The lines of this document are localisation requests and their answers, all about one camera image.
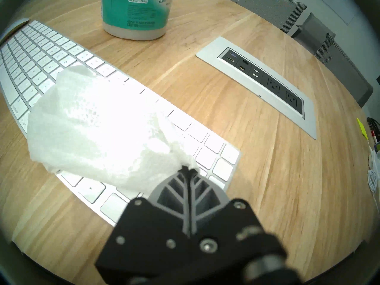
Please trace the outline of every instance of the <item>wooden table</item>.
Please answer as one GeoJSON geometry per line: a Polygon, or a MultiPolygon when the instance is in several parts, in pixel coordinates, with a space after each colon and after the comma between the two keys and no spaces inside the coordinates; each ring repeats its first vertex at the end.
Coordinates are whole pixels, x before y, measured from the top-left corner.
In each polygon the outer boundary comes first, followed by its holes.
{"type": "MultiPolygon", "coordinates": [[[[102,29],[100,0],[32,0],[15,16],[37,19],[131,75],[242,152],[227,194],[249,201],[264,228],[310,279],[368,239],[377,212],[367,183],[363,111],[313,55],[228,0],[174,0],[155,41],[102,29]],[[245,49],[304,92],[318,139],[195,54],[218,36],[245,49]]],[[[94,263],[112,227],[41,164],[0,98],[0,225],[46,269],[75,284],[103,284],[94,263]]]]}

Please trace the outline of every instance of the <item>office chair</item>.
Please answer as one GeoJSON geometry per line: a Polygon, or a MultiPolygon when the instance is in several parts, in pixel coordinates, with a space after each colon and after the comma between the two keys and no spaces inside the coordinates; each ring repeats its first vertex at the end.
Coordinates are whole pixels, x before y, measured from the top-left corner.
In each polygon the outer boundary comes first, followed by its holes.
{"type": "Polygon", "coordinates": [[[314,56],[341,81],[359,106],[363,107],[372,95],[373,88],[333,37],[328,36],[314,56]]]}
{"type": "Polygon", "coordinates": [[[306,5],[296,0],[230,0],[288,33],[306,5]]]}
{"type": "Polygon", "coordinates": [[[305,22],[299,26],[292,38],[300,43],[311,54],[317,52],[328,36],[332,38],[335,34],[328,29],[313,13],[306,18],[305,22]]]}

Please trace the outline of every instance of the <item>teal label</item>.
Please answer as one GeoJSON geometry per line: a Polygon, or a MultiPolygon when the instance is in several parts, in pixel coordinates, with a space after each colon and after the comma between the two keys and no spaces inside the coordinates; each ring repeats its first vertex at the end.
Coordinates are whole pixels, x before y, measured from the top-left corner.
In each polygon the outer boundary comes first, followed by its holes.
{"type": "Polygon", "coordinates": [[[172,0],[102,0],[105,23],[134,30],[163,28],[168,22],[172,0]]]}

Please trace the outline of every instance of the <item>white wall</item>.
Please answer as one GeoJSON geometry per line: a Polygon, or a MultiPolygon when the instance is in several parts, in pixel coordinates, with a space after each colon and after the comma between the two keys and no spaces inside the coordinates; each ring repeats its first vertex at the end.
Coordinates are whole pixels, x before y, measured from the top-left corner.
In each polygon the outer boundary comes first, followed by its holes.
{"type": "MultiPolygon", "coordinates": [[[[297,1],[306,4],[307,8],[296,24],[301,25],[312,12],[336,34],[335,41],[372,85],[373,94],[363,110],[368,117],[380,122],[380,85],[376,81],[380,75],[380,39],[377,38],[367,18],[359,11],[347,25],[322,0],[297,1]]],[[[288,34],[292,35],[296,30],[297,27],[293,26],[288,34]]]]}

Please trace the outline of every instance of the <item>cable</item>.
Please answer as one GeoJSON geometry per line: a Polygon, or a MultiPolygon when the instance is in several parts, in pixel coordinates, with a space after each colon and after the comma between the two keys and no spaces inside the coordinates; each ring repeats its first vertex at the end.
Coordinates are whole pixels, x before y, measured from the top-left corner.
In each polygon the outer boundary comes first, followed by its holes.
{"type": "Polygon", "coordinates": [[[379,207],[377,206],[377,202],[376,202],[376,199],[375,199],[375,193],[377,191],[377,176],[376,176],[376,173],[373,170],[369,170],[367,172],[367,179],[368,179],[369,189],[372,192],[372,197],[373,197],[373,200],[375,201],[375,204],[376,204],[377,213],[380,216],[379,207]]]}
{"type": "Polygon", "coordinates": [[[375,136],[376,136],[377,141],[380,142],[380,129],[378,127],[378,125],[380,125],[380,123],[378,123],[376,120],[374,120],[371,117],[367,118],[367,122],[368,122],[368,125],[369,125],[369,128],[371,129],[371,131],[375,132],[375,136]]]}

